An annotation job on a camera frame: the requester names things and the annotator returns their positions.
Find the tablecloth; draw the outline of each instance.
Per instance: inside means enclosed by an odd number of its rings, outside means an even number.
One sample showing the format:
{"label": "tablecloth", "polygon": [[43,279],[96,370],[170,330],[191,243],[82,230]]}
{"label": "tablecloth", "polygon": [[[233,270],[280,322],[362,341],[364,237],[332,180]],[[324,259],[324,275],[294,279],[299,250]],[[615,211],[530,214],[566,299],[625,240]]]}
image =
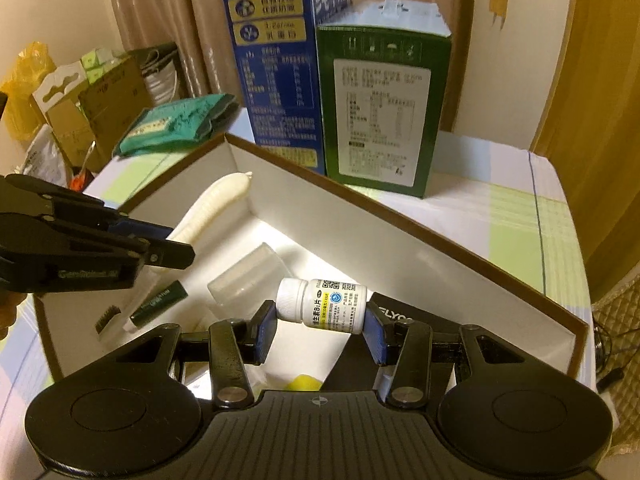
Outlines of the tablecloth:
{"label": "tablecloth", "polygon": [[[229,132],[253,140],[242,111]],[[118,206],[185,153],[115,159],[88,193]],[[574,224],[546,158],[488,140],[438,134],[426,198],[353,187],[449,237],[555,300],[591,326],[591,301]],[[593,331],[578,380],[594,388]],[[24,413],[51,383],[33,305],[24,302],[0,342],[0,480],[42,471],[24,435]]]}

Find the yellow plastic bag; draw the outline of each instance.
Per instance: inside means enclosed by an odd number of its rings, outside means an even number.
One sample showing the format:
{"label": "yellow plastic bag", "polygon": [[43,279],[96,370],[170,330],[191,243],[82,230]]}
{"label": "yellow plastic bag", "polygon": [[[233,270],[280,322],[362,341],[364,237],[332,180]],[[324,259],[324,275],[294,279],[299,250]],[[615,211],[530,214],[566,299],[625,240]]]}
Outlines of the yellow plastic bag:
{"label": "yellow plastic bag", "polygon": [[2,120],[16,140],[31,140],[46,119],[31,94],[56,69],[47,45],[35,41],[18,54],[14,68],[0,86],[9,96]]}

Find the hand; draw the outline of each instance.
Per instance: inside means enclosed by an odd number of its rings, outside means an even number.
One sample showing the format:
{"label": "hand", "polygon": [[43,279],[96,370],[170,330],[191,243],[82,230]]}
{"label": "hand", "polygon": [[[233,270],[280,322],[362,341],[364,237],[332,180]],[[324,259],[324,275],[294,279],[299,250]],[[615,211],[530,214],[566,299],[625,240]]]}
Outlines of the hand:
{"label": "hand", "polygon": [[21,294],[20,292],[0,290],[0,340],[8,335],[9,327],[15,323],[16,307],[26,297],[26,294]]}

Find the tube cap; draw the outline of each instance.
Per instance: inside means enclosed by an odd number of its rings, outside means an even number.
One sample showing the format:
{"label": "tube cap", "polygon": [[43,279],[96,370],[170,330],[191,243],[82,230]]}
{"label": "tube cap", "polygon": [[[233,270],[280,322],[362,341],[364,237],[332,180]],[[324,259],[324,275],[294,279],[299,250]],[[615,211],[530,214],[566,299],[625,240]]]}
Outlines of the tube cap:
{"label": "tube cap", "polygon": [[283,278],[278,287],[276,312],[278,318],[293,323],[302,322],[302,298],[306,289],[306,280]]}

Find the brown satin curtain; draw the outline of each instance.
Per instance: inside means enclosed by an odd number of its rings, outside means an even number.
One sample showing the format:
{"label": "brown satin curtain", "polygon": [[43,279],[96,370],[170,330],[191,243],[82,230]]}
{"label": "brown satin curtain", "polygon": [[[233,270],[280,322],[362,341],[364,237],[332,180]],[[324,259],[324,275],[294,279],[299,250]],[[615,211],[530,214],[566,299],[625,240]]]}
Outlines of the brown satin curtain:
{"label": "brown satin curtain", "polygon": [[[474,0],[437,2],[453,32],[453,52],[441,127],[451,130],[458,109]],[[193,96],[229,92],[241,97],[222,0],[111,0],[127,50],[175,41]]]}
{"label": "brown satin curtain", "polygon": [[532,149],[556,168],[597,301],[640,261],[640,0],[572,0]]}

